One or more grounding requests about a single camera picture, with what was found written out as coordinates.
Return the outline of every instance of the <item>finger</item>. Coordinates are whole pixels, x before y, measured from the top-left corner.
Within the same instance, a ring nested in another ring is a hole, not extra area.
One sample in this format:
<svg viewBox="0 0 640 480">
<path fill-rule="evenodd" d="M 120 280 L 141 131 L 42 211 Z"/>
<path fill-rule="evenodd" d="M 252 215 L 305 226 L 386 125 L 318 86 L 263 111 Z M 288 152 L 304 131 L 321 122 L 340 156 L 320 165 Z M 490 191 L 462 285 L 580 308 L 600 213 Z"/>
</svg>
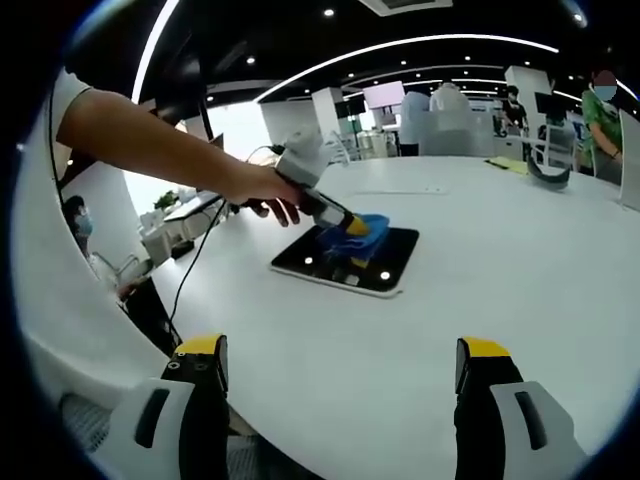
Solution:
<svg viewBox="0 0 640 480">
<path fill-rule="evenodd" d="M 267 205 L 269 205 L 269 208 L 271 208 L 271 211 L 280 222 L 280 225 L 282 225 L 283 227 L 288 227 L 289 220 L 287 220 L 287 215 L 284 213 L 284 210 L 282 209 L 280 202 L 275 199 L 267 200 Z"/>
<path fill-rule="evenodd" d="M 294 225 L 299 224 L 300 214 L 298 213 L 298 209 L 295 207 L 295 205 L 291 205 L 286 200 L 282 200 L 282 205 L 284 206 L 285 210 L 289 214 L 289 218 L 291 218 L 291 221 L 293 222 L 293 224 Z"/>
<path fill-rule="evenodd" d="M 250 206 L 251 210 L 253 210 L 253 213 L 255 213 L 256 215 L 258 215 L 261 218 L 266 218 L 269 216 L 269 209 L 265 208 L 264 205 L 262 204 L 254 204 Z"/>
</svg>

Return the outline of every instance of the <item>monitor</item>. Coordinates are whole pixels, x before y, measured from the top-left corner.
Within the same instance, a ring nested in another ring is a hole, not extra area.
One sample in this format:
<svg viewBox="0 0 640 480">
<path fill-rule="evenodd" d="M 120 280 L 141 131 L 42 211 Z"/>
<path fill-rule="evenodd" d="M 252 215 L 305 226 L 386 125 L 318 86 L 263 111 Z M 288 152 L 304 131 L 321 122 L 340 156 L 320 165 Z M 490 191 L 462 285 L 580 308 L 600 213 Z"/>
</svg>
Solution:
<svg viewBox="0 0 640 480">
<path fill-rule="evenodd" d="M 338 118 L 360 115 L 364 112 L 364 98 L 362 96 L 352 97 L 344 102 L 336 103 L 336 113 L 338 114 Z"/>
<path fill-rule="evenodd" d="M 404 85 L 402 82 L 391 82 L 362 90 L 364 99 L 370 110 L 374 108 L 400 105 L 404 98 Z"/>
<path fill-rule="evenodd" d="M 553 95 L 536 92 L 536 106 L 539 113 L 546 115 L 552 121 L 562 122 L 567 118 L 564 102 Z"/>
</svg>

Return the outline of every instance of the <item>ceiling light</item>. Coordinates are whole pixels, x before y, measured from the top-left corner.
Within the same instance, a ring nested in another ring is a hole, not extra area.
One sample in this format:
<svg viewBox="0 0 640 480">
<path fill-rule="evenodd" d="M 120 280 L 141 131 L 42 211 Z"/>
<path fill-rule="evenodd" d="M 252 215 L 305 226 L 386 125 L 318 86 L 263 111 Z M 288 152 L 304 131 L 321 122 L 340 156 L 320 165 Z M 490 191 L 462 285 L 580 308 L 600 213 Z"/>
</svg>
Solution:
<svg viewBox="0 0 640 480">
<path fill-rule="evenodd" d="M 636 102 L 638 101 L 638 96 L 635 93 L 633 93 L 629 87 L 627 87 L 624 83 L 622 83 L 620 80 L 617 80 L 617 79 L 616 79 L 616 83 L 621 89 L 623 89 L 625 92 L 631 95 L 636 100 Z"/>
<path fill-rule="evenodd" d="M 578 97 L 574 97 L 573 95 L 569 95 L 568 93 L 559 92 L 558 90 L 554 90 L 553 93 L 555 93 L 556 95 L 560 95 L 561 97 L 570 98 L 571 100 L 574 100 L 576 102 L 582 102 L 582 100 L 580 100 Z"/>
<path fill-rule="evenodd" d="M 471 94 L 477 94 L 477 95 L 496 95 L 496 92 L 493 92 L 491 90 L 467 90 L 464 93 L 471 93 Z"/>
<path fill-rule="evenodd" d="M 162 10 L 160 10 L 158 18 L 156 18 L 156 22 L 153 24 L 151 33 L 147 38 L 147 43 L 145 44 L 144 50 L 142 51 L 142 56 L 140 57 L 140 63 L 138 64 L 136 78 L 133 81 L 133 91 L 131 92 L 131 101 L 133 103 L 140 103 L 142 84 L 144 83 L 144 78 L 147 76 L 147 69 L 149 68 L 149 63 L 151 62 L 151 56 L 156 49 L 156 44 L 160 39 L 160 35 L 162 35 L 164 27 L 167 25 L 169 18 L 171 18 L 171 14 L 178 6 L 178 1 L 179 0 L 167 0 L 167 2 L 162 7 Z"/>
<path fill-rule="evenodd" d="M 254 102 L 261 102 L 262 100 L 264 100 L 266 97 L 268 97 L 272 93 L 277 92 L 281 88 L 286 87 L 290 83 L 293 83 L 296 80 L 299 80 L 302 77 L 305 77 L 305 76 L 309 75 L 310 73 L 313 73 L 313 72 L 316 72 L 318 70 L 321 70 L 321 69 L 323 69 L 325 67 L 328 67 L 329 65 L 333 65 L 334 63 L 342 62 L 343 60 L 347 60 L 349 58 L 357 57 L 358 55 L 363 55 L 365 53 L 375 52 L 376 50 L 382 50 L 382 49 L 389 48 L 389 47 L 396 47 L 398 45 L 408 45 L 410 43 L 428 42 L 428 41 L 435 41 L 435 40 L 461 40 L 461 39 L 462 40 L 496 40 L 496 41 L 500 41 L 500 42 L 516 43 L 518 45 L 526 45 L 526 46 L 529 46 L 529 47 L 538 48 L 538 49 L 541 49 L 541 50 L 546 50 L 546 51 L 551 52 L 551 53 L 558 53 L 560 51 L 557 48 L 550 47 L 550 46 L 544 45 L 542 43 L 531 42 L 529 40 L 522 40 L 520 38 L 504 37 L 504 36 L 501 36 L 501 35 L 485 35 L 485 34 L 475 34 L 475 33 L 448 33 L 448 34 L 445 34 L 445 35 L 429 35 L 429 36 L 426 36 L 426 37 L 404 38 L 404 39 L 401 39 L 401 40 L 394 40 L 392 42 L 386 42 L 386 43 L 379 43 L 377 45 L 371 45 L 369 47 L 361 48 L 360 50 L 354 50 L 352 52 L 348 52 L 348 53 L 345 53 L 343 55 L 339 55 L 339 56 L 337 56 L 335 58 L 331 58 L 329 60 L 326 60 L 326 61 L 324 61 L 322 63 L 319 63 L 318 65 L 315 65 L 313 67 L 307 68 L 306 70 L 303 70 L 302 72 L 297 73 L 297 74 L 287 78 L 286 80 L 283 80 L 282 82 L 278 83 L 277 85 L 274 85 L 273 87 L 268 89 L 266 92 L 263 92 L 260 95 L 258 95 L 256 98 L 254 98 L 253 101 Z"/>
<path fill-rule="evenodd" d="M 403 82 L 406 86 L 429 85 L 430 83 L 442 83 L 442 80 L 420 80 L 419 82 Z"/>
<path fill-rule="evenodd" d="M 357 97 L 358 95 L 364 95 L 364 92 L 350 93 L 349 95 L 345 95 L 343 98 L 345 100 L 349 100 L 350 98 Z"/>
<path fill-rule="evenodd" d="M 499 85 L 506 85 L 504 80 L 490 80 L 488 78 L 452 78 L 452 82 L 476 82 L 476 83 L 497 83 Z"/>
</svg>

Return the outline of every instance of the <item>desk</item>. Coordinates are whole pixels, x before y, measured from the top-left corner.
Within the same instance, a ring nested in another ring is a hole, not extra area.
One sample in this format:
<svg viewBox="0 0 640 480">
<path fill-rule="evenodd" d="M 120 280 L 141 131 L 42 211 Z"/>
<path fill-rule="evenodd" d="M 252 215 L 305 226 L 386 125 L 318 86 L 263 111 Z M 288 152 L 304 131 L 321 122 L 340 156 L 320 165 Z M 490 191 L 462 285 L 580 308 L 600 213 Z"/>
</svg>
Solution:
<svg viewBox="0 0 640 480">
<path fill-rule="evenodd" d="M 445 194 L 367 192 L 443 187 Z M 378 299 L 280 275 L 271 259 L 310 227 L 241 212 L 216 227 L 182 291 L 184 338 L 229 338 L 231 405 L 326 479 L 454 477 L 455 346 L 500 342 L 575 422 L 593 454 L 635 390 L 640 214 L 572 175 L 563 192 L 473 158 L 330 167 L 319 187 L 421 237 L 404 292 Z M 153 279 L 167 308 L 193 253 Z"/>
<path fill-rule="evenodd" d="M 208 207 L 221 200 L 222 196 L 217 193 L 205 192 L 197 195 L 184 205 L 176 208 L 173 212 L 164 218 L 165 223 L 178 222 L 205 211 Z"/>
</svg>

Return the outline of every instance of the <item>yellow cap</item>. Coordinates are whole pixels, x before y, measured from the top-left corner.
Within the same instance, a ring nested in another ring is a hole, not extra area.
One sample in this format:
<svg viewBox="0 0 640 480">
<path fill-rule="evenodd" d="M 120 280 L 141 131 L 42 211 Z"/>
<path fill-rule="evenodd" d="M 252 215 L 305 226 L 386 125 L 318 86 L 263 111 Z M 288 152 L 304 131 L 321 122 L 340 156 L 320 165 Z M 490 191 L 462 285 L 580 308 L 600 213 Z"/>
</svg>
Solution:
<svg viewBox="0 0 640 480">
<path fill-rule="evenodd" d="M 369 227 L 362 221 L 360 217 L 354 215 L 351 225 L 347 227 L 347 233 L 349 235 L 357 236 L 369 235 Z"/>
</svg>

